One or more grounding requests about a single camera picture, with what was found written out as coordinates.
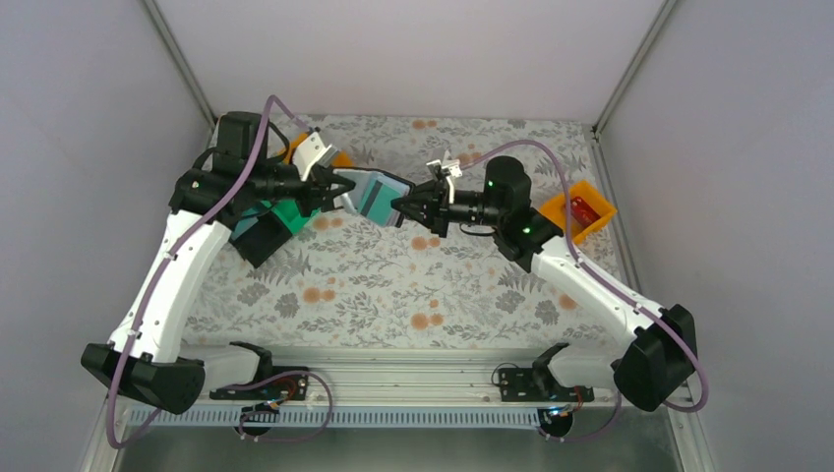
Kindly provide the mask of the black plastic bin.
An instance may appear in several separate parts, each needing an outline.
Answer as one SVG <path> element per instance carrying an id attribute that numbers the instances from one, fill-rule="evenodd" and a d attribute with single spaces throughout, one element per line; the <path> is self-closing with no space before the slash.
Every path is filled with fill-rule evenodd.
<path id="1" fill-rule="evenodd" d="M 273 212 L 241 221 L 230 236 L 230 244 L 253 268 L 262 266 L 292 237 L 287 225 Z"/>

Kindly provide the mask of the green plastic bin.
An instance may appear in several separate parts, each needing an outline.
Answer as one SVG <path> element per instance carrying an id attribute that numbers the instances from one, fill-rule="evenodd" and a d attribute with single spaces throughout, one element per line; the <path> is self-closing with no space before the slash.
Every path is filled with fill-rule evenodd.
<path id="1" fill-rule="evenodd" d="M 276 203 L 261 201 L 243 212 L 242 218 L 233 229 L 230 239 L 238 239 L 258 222 L 265 221 L 268 215 L 276 216 L 292 234 L 296 234 L 316 214 L 317 211 L 314 210 L 311 216 L 303 216 L 295 201 L 283 200 Z"/>

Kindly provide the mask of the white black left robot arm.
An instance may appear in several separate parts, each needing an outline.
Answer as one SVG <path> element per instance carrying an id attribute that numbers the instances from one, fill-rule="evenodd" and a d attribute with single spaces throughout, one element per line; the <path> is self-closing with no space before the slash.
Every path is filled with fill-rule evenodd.
<path id="1" fill-rule="evenodd" d="M 213 390 L 236 385 L 251 398 L 271 390 L 268 349 L 243 341 L 185 348 L 181 339 L 225 245 L 259 265 L 291 237 L 274 204 L 293 203 L 309 216 L 353 189 L 335 173 L 339 149 L 319 129 L 306 129 L 272 157 L 268 137 L 275 130 L 257 113 L 221 116 L 215 144 L 177 180 L 162 242 L 135 302 L 109 339 L 89 344 L 81 358 L 110 397 L 181 414 Z"/>

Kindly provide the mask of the orange plastic bin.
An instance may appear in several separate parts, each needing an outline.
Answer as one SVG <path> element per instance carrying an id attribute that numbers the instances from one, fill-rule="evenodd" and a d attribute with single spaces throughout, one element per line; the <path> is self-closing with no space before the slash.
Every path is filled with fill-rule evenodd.
<path id="1" fill-rule="evenodd" d="M 590 234 L 601 231 L 618 210 L 603 194 L 586 180 L 573 184 L 568 191 L 569 205 L 563 193 L 552 197 L 539 207 L 539 212 L 566 228 L 566 211 L 570 211 L 570 235 L 575 245 L 581 244 Z"/>
<path id="2" fill-rule="evenodd" d="M 307 133 L 302 133 L 297 138 L 295 138 L 293 141 L 291 141 L 290 145 L 289 145 L 288 153 L 281 159 L 281 162 L 285 163 L 285 164 L 291 163 L 296 148 L 298 148 L 301 145 L 301 143 L 307 138 L 308 138 L 308 134 Z M 355 163 L 344 150 L 341 150 L 338 153 L 338 155 L 332 160 L 331 165 L 333 167 L 346 168 L 346 167 L 353 167 L 355 165 Z"/>

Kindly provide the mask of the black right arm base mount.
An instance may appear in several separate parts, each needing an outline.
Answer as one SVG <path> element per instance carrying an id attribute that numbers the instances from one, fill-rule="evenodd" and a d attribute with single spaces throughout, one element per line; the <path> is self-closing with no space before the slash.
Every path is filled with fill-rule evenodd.
<path id="1" fill-rule="evenodd" d="M 502 402 L 592 402 L 591 387 L 566 387 L 550 375 L 533 368 L 502 363 L 491 374 L 491 383 L 499 390 Z"/>

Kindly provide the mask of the red cards in bin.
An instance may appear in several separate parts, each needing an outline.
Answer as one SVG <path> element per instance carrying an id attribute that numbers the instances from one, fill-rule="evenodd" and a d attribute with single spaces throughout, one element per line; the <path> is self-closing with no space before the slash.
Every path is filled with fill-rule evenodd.
<path id="1" fill-rule="evenodd" d="M 575 224 L 581 228 L 587 228 L 600 219 L 599 213 L 582 197 L 570 200 L 570 213 Z"/>

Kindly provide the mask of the floral patterned table mat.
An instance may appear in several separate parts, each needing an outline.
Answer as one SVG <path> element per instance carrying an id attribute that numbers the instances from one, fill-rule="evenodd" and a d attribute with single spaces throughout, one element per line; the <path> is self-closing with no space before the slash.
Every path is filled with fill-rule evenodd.
<path id="1" fill-rule="evenodd" d="M 478 190 L 481 155 L 503 144 L 542 205 L 569 182 L 594 182 L 583 126 L 571 121 L 311 115 L 308 122 L 354 164 L 428 179 L 450 150 L 460 187 Z M 452 225 L 440 238 L 405 222 L 382 228 L 343 211 L 315 216 L 259 267 L 231 247 L 217 255 L 188 316 L 197 345 L 363 348 L 530 348 L 566 341 L 608 347 L 602 320 L 542 278 L 508 262 L 478 230 Z"/>

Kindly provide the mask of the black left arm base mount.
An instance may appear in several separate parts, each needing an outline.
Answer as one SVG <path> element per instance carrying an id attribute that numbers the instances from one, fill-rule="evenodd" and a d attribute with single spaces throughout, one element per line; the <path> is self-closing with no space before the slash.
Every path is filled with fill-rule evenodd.
<path id="1" fill-rule="evenodd" d="M 262 379 L 240 387 L 224 387 L 212 390 L 212 400 L 239 400 L 253 402 L 285 402 L 306 399 L 310 383 L 310 370 L 304 366 L 273 366 L 271 373 Z"/>

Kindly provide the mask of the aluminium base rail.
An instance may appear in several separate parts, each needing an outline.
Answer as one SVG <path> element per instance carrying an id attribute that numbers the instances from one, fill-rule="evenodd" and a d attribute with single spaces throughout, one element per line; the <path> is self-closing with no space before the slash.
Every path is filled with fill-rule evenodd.
<path id="1" fill-rule="evenodd" d="M 275 347 L 279 373 L 294 377 L 254 391 L 205 393 L 184 413 L 133 402 L 118 412 L 121 428 L 432 428 L 536 430 L 548 416 L 617 406 L 597 381 L 543 396 L 530 380 L 537 349 L 368 349 Z"/>

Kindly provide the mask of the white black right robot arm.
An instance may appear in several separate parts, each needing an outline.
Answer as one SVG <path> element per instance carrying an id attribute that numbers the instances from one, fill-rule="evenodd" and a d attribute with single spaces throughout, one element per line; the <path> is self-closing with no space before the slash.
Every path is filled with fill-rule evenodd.
<path id="1" fill-rule="evenodd" d="M 361 213 L 378 202 L 378 185 L 393 182 L 389 207 L 400 220 L 421 224 L 444 237 L 453 223 L 492 228 L 499 252 L 524 271 L 561 289 L 595 315 L 613 337 L 608 348 L 588 350 L 568 342 L 554 344 L 530 368 L 535 392 L 556 400 L 575 387 L 598 387 L 619 393 L 631 405 L 653 411 L 691 376 L 706 380 L 698 360 L 694 317 L 676 304 L 664 307 L 599 268 L 581 253 L 568 228 L 559 226 L 531 204 L 532 181 L 516 158 L 488 160 L 482 190 L 457 190 L 450 163 L 433 161 L 432 178 L 420 185 L 377 169 L 315 166 L 326 207 Z"/>

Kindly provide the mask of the black leather card holder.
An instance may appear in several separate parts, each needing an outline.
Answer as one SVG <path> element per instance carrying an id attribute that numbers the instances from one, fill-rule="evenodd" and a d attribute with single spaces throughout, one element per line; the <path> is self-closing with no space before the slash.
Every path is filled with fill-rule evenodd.
<path id="1" fill-rule="evenodd" d="M 352 181 L 352 190 L 334 200 L 350 214 L 360 215 L 381 227 L 400 227 L 404 216 L 391 202 L 407 197 L 415 184 L 381 169 L 336 168 L 334 174 Z"/>

